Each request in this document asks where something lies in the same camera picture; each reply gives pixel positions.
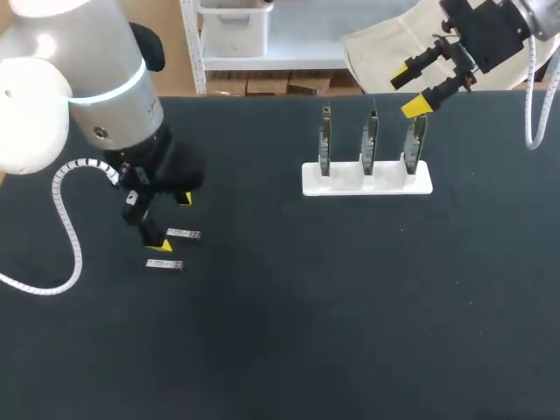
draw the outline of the white container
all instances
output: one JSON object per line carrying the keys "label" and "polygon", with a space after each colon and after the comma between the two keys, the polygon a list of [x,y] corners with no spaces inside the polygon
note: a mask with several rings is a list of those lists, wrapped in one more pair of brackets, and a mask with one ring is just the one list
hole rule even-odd
{"label": "white container", "polygon": [[273,8],[263,0],[201,0],[206,49],[215,57],[266,55]]}

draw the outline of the cardboard box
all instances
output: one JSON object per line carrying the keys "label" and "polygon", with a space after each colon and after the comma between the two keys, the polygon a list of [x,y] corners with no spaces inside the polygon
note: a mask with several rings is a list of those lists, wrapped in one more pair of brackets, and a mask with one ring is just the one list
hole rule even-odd
{"label": "cardboard box", "polygon": [[244,72],[207,72],[206,91],[209,96],[245,96],[247,74]]}
{"label": "cardboard box", "polygon": [[247,81],[247,96],[286,95],[290,72],[251,72]]}
{"label": "cardboard box", "polygon": [[288,93],[292,95],[325,96],[331,86],[333,70],[304,70],[292,72]]}

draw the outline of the yellow tip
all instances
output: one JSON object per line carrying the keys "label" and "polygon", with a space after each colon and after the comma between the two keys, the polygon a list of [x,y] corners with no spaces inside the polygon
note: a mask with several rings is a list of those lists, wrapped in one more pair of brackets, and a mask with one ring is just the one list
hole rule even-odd
{"label": "yellow tip", "polygon": [[190,192],[185,192],[186,200],[188,201],[187,204],[181,204],[182,207],[185,206],[192,206],[193,205],[193,195]]}
{"label": "yellow tip", "polygon": [[415,118],[422,114],[434,112],[426,98],[422,94],[414,98],[412,101],[402,107],[402,112],[407,118]]}
{"label": "yellow tip", "polygon": [[393,79],[397,76],[400,76],[401,74],[403,74],[404,72],[406,72],[409,69],[409,67],[406,64],[403,64],[401,69],[398,71],[397,74],[395,74],[395,76],[393,77]]}
{"label": "yellow tip", "polygon": [[146,247],[146,248],[154,249],[156,251],[161,251],[161,252],[173,252],[172,245],[167,240],[164,241],[164,244],[161,247]]}

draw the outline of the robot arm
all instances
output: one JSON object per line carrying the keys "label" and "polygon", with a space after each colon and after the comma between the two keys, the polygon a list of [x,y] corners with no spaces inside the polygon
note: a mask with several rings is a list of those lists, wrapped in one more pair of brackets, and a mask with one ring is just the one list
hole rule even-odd
{"label": "robot arm", "polygon": [[166,248],[151,202],[169,193],[190,204],[205,165],[165,122],[149,74],[165,66],[158,36],[129,24],[118,0],[10,0],[10,7],[14,25],[0,38],[0,112],[9,119],[0,169],[49,165],[66,141],[69,110],[136,197],[123,209],[126,222],[146,247]]}
{"label": "robot arm", "polygon": [[415,58],[405,61],[401,71],[391,81],[399,89],[422,74],[440,56],[455,64],[455,77],[425,89],[417,98],[402,107],[409,117],[419,116],[440,108],[441,103],[460,88],[470,91],[475,84],[474,73],[486,74],[523,49],[523,42],[535,36],[548,40],[560,32],[560,3],[557,0],[486,0],[473,8],[468,0],[441,0],[448,17],[442,23],[446,34],[435,46]]}

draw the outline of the wall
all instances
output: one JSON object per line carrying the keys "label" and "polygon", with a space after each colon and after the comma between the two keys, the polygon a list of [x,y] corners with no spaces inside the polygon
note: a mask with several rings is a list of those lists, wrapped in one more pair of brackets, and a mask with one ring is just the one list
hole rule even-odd
{"label": "wall", "polygon": [[[120,0],[131,22],[149,26],[164,43],[167,65],[152,78],[161,96],[194,95],[193,75],[187,52],[179,0]],[[0,0],[0,32],[11,23],[8,0]]]}

